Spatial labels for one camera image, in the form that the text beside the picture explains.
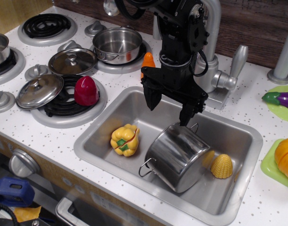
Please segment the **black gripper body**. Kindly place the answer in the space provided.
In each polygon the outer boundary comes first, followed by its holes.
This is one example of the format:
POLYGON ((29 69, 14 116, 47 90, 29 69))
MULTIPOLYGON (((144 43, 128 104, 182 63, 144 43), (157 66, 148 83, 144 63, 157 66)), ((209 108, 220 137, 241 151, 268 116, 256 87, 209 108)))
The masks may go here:
POLYGON ((142 67, 143 78, 141 84, 159 88, 165 95, 181 104, 198 102, 199 113, 205 108, 208 94, 194 81, 189 69, 190 64, 184 66, 167 66, 161 68, 142 67))

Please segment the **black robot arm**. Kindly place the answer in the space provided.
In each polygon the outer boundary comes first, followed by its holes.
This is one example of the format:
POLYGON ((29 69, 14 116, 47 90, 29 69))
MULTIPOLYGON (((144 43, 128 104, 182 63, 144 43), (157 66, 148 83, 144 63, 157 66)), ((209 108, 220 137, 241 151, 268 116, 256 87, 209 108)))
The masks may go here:
POLYGON ((163 95, 183 105, 179 120, 186 126, 201 113, 207 93, 194 81, 197 55, 206 59, 202 49, 209 33, 203 22, 204 9, 199 0, 130 0, 137 11, 131 15, 121 0, 115 2, 120 13, 131 20, 139 19, 146 10, 157 17, 162 39, 160 68, 143 66, 141 83, 147 106, 153 110, 163 95))

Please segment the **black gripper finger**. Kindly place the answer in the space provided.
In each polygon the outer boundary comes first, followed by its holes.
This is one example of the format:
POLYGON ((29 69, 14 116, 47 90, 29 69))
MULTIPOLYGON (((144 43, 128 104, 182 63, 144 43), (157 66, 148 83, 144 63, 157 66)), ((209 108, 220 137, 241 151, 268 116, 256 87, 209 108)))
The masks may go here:
POLYGON ((159 88, 144 85, 144 97, 148 108, 153 111, 161 101, 162 93, 159 88))
POLYGON ((188 102, 183 104, 180 112, 179 120, 180 126, 187 126, 189 120, 199 112, 200 104, 198 102, 188 102))

